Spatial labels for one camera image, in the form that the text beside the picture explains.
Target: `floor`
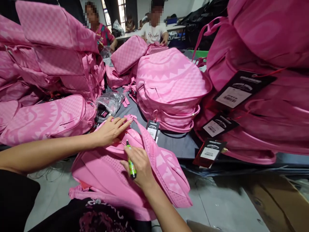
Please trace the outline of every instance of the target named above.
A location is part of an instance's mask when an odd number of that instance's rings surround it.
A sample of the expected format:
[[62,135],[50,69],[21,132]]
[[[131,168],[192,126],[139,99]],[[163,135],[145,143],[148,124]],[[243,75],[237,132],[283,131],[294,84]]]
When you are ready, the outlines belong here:
[[[72,161],[61,161],[52,168],[32,174],[41,185],[34,208],[29,215],[25,231],[69,203],[69,188],[78,183],[72,178]],[[184,220],[192,220],[225,232],[269,232],[243,188],[235,178],[200,178],[185,173],[191,191],[193,206],[177,209]],[[153,231],[161,231],[153,221]]]

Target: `marker pen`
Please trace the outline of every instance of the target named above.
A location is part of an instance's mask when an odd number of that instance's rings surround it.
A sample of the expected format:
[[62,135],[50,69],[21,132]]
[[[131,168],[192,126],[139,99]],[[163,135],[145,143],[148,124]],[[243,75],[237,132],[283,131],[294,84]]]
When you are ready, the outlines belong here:
[[[131,149],[131,146],[130,146],[128,140],[126,140],[126,146],[127,146],[129,149]],[[135,178],[136,178],[136,170],[135,170],[134,164],[133,164],[132,161],[130,160],[129,156],[128,156],[128,163],[129,163],[129,170],[130,170],[131,178],[132,178],[132,179],[135,179]]]

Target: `person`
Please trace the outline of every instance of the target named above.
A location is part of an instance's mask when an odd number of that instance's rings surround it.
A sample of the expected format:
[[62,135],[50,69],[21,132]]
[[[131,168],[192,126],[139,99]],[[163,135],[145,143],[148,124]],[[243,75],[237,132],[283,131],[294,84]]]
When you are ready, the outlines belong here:
[[151,1],[151,13],[147,16],[149,23],[145,23],[141,29],[141,37],[147,43],[155,43],[162,38],[161,44],[167,45],[169,34],[165,24],[159,24],[163,12],[164,0]]
[[132,15],[128,15],[128,20],[126,21],[126,31],[127,32],[132,32],[135,30],[135,23],[132,19]]
[[104,46],[110,46],[110,50],[115,51],[117,40],[107,26],[99,22],[99,14],[94,4],[92,2],[86,2],[85,11],[91,25],[91,30],[97,34],[99,51],[102,50]]
[[[81,151],[120,144],[118,136],[131,122],[132,120],[128,121],[126,118],[109,117],[98,131],[90,134],[34,141],[1,151],[1,231],[24,231],[40,190],[39,183],[27,178],[27,174]],[[162,230],[191,231],[156,182],[146,151],[125,147],[125,152],[138,173],[134,181],[144,192]],[[128,162],[120,162],[129,173]],[[86,198],[72,200],[30,231],[151,231],[151,222],[148,222],[149,226],[143,223],[145,222],[130,220],[125,211],[115,209],[103,200]]]

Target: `window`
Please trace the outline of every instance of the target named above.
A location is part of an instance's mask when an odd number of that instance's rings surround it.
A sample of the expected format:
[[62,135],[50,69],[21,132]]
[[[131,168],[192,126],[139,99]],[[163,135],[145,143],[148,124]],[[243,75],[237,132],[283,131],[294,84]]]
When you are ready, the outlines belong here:
[[109,17],[104,0],[102,0],[102,6],[103,6],[103,11],[104,11],[104,18],[105,18],[106,26],[112,32],[112,23],[110,21],[110,17]]
[[121,27],[126,32],[126,0],[118,0],[118,6]]

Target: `pink shirt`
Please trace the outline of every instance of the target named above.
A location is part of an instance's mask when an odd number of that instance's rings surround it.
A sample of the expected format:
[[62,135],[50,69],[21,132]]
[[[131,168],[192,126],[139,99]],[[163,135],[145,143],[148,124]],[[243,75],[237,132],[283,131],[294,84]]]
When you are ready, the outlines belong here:
[[114,41],[115,36],[110,32],[107,26],[100,24],[96,31],[98,45],[109,46]]

